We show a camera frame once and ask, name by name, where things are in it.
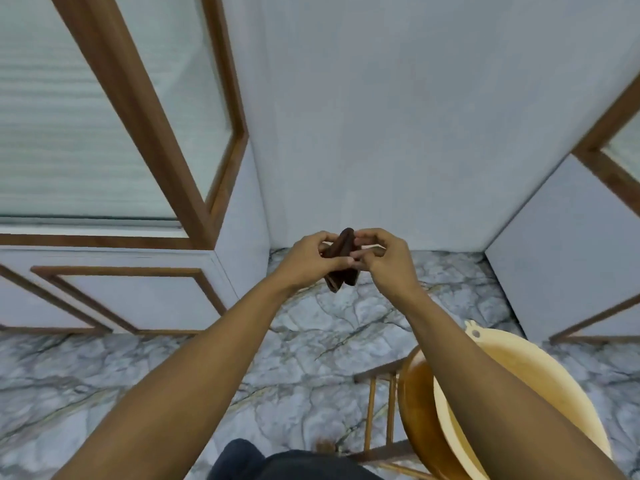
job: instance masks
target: person's left arm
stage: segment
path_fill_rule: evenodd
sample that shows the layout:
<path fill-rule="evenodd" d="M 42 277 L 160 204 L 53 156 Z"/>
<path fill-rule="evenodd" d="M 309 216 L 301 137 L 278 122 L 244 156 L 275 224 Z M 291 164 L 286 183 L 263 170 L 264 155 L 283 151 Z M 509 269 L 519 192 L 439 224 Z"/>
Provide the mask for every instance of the person's left arm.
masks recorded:
<path fill-rule="evenodd" d="M 276 271 L 211 327 L 134 386 L 55 480 L 182 479 L 211 439 L 276 312 L 301 288 L 353 258 L 322 258 L 318 232 L 298 241 Z"/>

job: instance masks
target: folded brown item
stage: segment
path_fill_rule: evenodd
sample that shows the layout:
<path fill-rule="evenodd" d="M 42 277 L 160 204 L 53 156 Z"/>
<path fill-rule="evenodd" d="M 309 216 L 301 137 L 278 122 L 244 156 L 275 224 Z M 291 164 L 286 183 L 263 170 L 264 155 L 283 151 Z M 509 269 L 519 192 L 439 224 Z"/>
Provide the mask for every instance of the folded brown item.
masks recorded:
<path fill-rule="evenodd" d="M 332 245 L 322 253 L 322 256 L 325 258 L 337 258 L 341 256 L 348 256 L 350 252 L 356 251 L 360 249 L 360 246 L 354 246 L 353 241 L 355 239 L 355 235 L 353 233 L 353 229 L 347 227 L 347 229 L 343 230 L 338 236 L 338 239 L 335 240 Z M 356 269 L 343 269 L 341 271 L 332 271 L 331 273 L 325 275 L 324 281 L 327 286 L 329 286 L 329 290 L 334 293 L 338 293 L 340 287 L 343 283 L 348 284 L 349 286 L 356 286 L 356 281 L 358 281 L 358 274 L 360 272 Z"/>

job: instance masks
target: wooden chair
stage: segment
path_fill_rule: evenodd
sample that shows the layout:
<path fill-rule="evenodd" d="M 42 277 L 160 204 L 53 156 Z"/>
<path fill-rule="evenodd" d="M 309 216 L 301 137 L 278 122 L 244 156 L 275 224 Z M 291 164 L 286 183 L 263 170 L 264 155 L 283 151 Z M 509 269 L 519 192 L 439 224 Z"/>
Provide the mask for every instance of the wooden chair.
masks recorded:
<path fill-rule="evenodd" d="M 353 377 L 354 382 L 370 380 L 369 405 L 365 423 L 364 449 L 348 458 L 360 464 L 370 464 L 419 479 L 470 480 L 447 443 L 436 413 L 433 397 L 433 373 L 420 350 L 414 348 L 406 358 L 381 365 Z M 389 381 L 387 412 L 387 443 L 371 448 L 376 380 Z M 394 442 L 396 389 L 400 418 L 407 440 Z M 415 457 L 431 474 L 393 463 Z"/>

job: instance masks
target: marble floor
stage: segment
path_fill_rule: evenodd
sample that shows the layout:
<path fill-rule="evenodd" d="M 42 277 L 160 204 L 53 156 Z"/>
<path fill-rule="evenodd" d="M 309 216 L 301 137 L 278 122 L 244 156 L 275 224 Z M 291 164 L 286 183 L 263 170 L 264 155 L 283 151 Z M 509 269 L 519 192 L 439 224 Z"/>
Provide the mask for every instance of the marble floor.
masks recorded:
<path fill-rule="evenodd" d="M 285 253 L 272 254 L 270 269 Z M 424 288 L 461 326 L 472 319 L 522 335 L 482 254 L 420 251 L 413 257 Z M 0 479 L 50 478 L 117 400 L 185 340 L 0 334 Z M 405 318 L 368 273 L 337 294 L 324 282 L 300 291 L 277 314 L 187 478 L 204 479 L 218 452 L 238 437 L 265 454 L 311 449 L 319 438 L 361 449 L 369 387 L 353 384 L 352 374 L 401 358 L 415 345 Z M 640 480 L 640 346 L 546 348 L 593 400 L 619 466 Z M 387 394 L 380 384 L 373 446 L 384 442 Z M 396 437 L 402 435 L 396 420 Z"/>

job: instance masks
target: person's right arm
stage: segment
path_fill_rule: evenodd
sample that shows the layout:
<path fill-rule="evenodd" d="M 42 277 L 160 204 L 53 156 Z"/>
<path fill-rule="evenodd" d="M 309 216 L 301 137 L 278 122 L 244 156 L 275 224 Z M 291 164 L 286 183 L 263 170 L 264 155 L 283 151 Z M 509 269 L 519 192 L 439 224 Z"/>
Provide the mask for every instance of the person's right arm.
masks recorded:
<path fill-rule="evenodd" d="M 469 444 L 492 480 L 625 480 L 612 460 L 553 406 L 494 361 L 431 300 L 404 240 L 356 231 L 351 253 L 409 320 Z"/>

